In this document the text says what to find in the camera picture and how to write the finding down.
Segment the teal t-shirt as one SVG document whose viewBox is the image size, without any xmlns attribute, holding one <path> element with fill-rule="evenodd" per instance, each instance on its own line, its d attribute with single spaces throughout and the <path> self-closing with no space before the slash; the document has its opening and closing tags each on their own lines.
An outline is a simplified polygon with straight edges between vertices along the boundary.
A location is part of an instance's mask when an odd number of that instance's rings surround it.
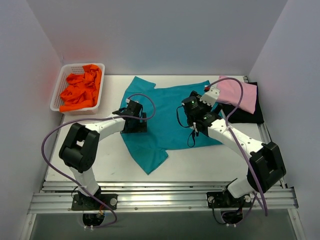
<svg viewBox="0 0 320 240">
<path fill-rule="evenodd" d="M 147 174 L 156 170 L 167 158 L 168 150 L 188 148 L 190 128 L 185 128 L 184 111 L 178 109 L 181 101 L 192 91 L 200 95 L 209 81 L 157 88 L 153 82 L 134 77 L 124 92 L 120 106 L 126 106 L 126 99 L 132 96 L 143 106 L 147 116 L 147 131 L 144 133 L 122 134 L 122 139 L 134 161 Z"/>
</svg>

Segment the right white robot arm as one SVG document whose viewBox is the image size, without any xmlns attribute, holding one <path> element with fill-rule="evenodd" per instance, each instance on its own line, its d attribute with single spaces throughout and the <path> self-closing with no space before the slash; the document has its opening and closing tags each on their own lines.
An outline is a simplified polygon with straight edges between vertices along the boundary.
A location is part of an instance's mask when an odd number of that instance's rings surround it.
<svg viewBox="0 0 320 240">
<path fill-rule="evenodd" d="M 182 100 L 181 106 L 187 126 L 193 130 L 192 136 L 203 134 L 217 140 L 247 162 L 246 177 L 233 180 L 222 193 L 225 205 L 232 207 L 240 201 L 240 197 L 253 191 L 265 193 L 286 175 L 283 157 L 276 143 L 264 143 L 237 130 L 196 91 Z"/>
</svg>

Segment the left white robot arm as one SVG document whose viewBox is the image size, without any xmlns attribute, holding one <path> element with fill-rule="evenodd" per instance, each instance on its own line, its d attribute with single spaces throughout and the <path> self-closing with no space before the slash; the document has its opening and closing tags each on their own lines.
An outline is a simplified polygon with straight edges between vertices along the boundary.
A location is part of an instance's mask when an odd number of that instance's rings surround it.
<svg viewBox="0 0 320 240">
<path fill-rule="evenodd" d="M 107 120 L 71 125 L 59 150 L 59 158 L 80 184 L 79 192 L 84 195 L 82 202 L 88 209 L 95 210 L 101 203 L 97 194 L 101 189 L 93 172 L 99 142 L 115 133 L 145 133 L 146 117 L 142 104 L 127 100 L 126 107 L 114 111 Z"/>
</svg>

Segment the pink folded t-shirt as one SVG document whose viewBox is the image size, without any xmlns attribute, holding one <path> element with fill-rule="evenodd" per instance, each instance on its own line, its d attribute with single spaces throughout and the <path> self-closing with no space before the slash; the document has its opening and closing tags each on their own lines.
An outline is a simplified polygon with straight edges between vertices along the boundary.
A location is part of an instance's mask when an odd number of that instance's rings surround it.
<svg viewBox="0 0 320 240">
<path fill-rule="evenodd" d="M 249 114 L 254 114 L 256 111 L 257 89 L 256 85 L 242 82 L 240 84 L 232 79 L 226 79 L 217 83 L 216 88 L 219 90 L 217 102 L 225 104 L 228 107 L 233 106 L 232 110 L 239 103 L 241 94 L 242 99 L 237 110 L 245 111 Z"/>
</svg>

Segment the black folded t-shirt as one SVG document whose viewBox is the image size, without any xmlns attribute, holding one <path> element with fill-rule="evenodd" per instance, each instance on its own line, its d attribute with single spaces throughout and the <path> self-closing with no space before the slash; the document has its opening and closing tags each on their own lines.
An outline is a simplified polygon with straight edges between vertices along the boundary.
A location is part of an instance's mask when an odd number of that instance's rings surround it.
<svg viewBox="0 0 320 240">
<path fill-rule="evenodd" d="M 257 82 L 249 82 L 250 85 L 256 86 L 256 103 L 254 113 L 249 113 L 238 108 L 228 119 L 229 123 L 232 124 L 263 124 L 264 117 L 259 103 L 259 88 Z"/>
</svg>

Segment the orange crumpled t-shirt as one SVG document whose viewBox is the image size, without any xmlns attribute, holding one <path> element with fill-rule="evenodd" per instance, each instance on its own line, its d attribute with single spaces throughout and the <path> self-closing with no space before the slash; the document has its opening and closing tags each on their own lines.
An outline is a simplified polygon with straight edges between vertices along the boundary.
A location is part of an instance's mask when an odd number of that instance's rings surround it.
<svg viewBox="0 0 320 240">
<path fill-rule="evenodd" d="M 68 86 L 60 93 L 63 101 L 63 105 L 59 107 L 60 112 L 92 108 L 97 105 L 102 71 L 95 64 L 87 64 L 82 68 L 84 73 L 71 73 L 67 76 Z"/>
</svg>

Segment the white plastic basket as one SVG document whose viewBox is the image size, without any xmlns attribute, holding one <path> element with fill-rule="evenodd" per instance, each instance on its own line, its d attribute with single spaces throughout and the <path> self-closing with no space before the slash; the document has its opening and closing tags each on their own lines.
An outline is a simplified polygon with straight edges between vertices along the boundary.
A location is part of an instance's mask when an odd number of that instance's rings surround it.
<svg viewBox="0 0 320 240">
<path fill-rule="evenodd" d="M 65 88 L 69 86 L 67 83 L 67 77 L 69 74 L 84 74 L 85 70 L 83 66 L 90 65 L 90 63 L 73 63 L 66 64 L 62 66 L 60 73 L 58 75 L 55 88 L 53 91 L 53 95 L 50 102 L 50 109 L 54 112 L 61 112 L 60 106 L 64 104 L 64 101 L 61 99 L 60 94 L 63 92 Z M 104 85 L 104 73 L 105 73 L 105 65 L 103 63 L 93 63 L 101 70 L 102 76 L 100 81 L 100 88 L 98 92 L 97 104 L 93 107 L 85 107 L 77 110 L 66 111 L 63 114 L 65 115 L 94 115 L 98 113 L 98 109 L 100 106 L 101 98 L 102 98 L 102 90 Z"/>
</svg>

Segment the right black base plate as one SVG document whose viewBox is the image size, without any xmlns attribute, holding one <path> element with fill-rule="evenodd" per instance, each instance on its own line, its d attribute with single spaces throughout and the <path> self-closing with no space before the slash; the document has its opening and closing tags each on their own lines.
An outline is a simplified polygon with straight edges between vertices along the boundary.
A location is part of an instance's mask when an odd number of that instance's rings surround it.
<svg viewBox="0 0 320 240">
<path fill-rule="evenodd" d="M 246 194 L 240 198 L 234 198 L 226 191 L 211 191 L 206 193 L 207 205 L 211 209 L 238 209 L 248 208 L 252 203 L 251 197 Z"/>
</svg>

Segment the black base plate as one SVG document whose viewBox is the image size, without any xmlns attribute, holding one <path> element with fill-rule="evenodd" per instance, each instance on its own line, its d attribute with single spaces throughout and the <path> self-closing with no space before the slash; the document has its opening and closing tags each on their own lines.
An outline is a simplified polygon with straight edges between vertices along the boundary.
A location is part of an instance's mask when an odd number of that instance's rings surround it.
<svg viewBox="0 0 320 240">
<path fill-rule="evenodd" d="M 110 209 L 116 210 L 118 204 L 118 195 L 114 193 L 101 193 L 96 196 L 101 202 L 106 204 Z M 90 196 L 85 196 L 82 193 L 73 195 L 71 210 L 72 211 L 93 211 L 106 210 L 105 206 Z"/>
<path fill-rule="evenodd" d="M 206 193 L 207 205 L 211 209 L 238 209 L 248 208 L 252 203 L 251 197 L 246 194 L 240 198 L 234 198 L 226 191 L 211 191 Z"/>
</svg>

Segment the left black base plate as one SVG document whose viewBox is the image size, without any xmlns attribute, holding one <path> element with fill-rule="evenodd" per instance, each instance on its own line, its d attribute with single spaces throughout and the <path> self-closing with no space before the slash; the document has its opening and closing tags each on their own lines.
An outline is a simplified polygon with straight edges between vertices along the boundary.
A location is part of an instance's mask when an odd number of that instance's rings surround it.
<svg viewBox="0 0 320 240">
<path fill-rule="evenodd" d="M 114 193 L 101 193 L 96 196 L 101 202 L 106 204 L 110 209 L 116 210 L 118 204 L 118 195 Z M 93 211 L 106 210 L 105 206 L 90 196 L 85 196 L 82 193 L 73 195 L 71 210 L 72 211 Z"/>
</svg>

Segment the aluminium rail frame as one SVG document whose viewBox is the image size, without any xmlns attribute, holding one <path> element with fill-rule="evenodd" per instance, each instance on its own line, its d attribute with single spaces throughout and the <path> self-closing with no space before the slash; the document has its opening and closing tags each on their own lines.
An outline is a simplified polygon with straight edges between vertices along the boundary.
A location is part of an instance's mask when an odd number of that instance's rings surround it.
<svg viewBox="0 0 320 240">
<path fill-rule="evenodd" d="M 58 153 L 68 128 L 58 134 L 40 193 L 33 195 L 21 239 L 29 240 L 36 218 L 71 214 L 71 171 Z M 133 160 L 122 136 L 102 135 L 93 164 L 103 192 L 117 194 L 116 213 L 200 212 L 208 210 L 206 194 L 219 192 L 235 178 L 247 176 L 248 165 L 239 150 L 225 145 L 170 150 L 156 170 L 146 174 Z"/>
</svg>

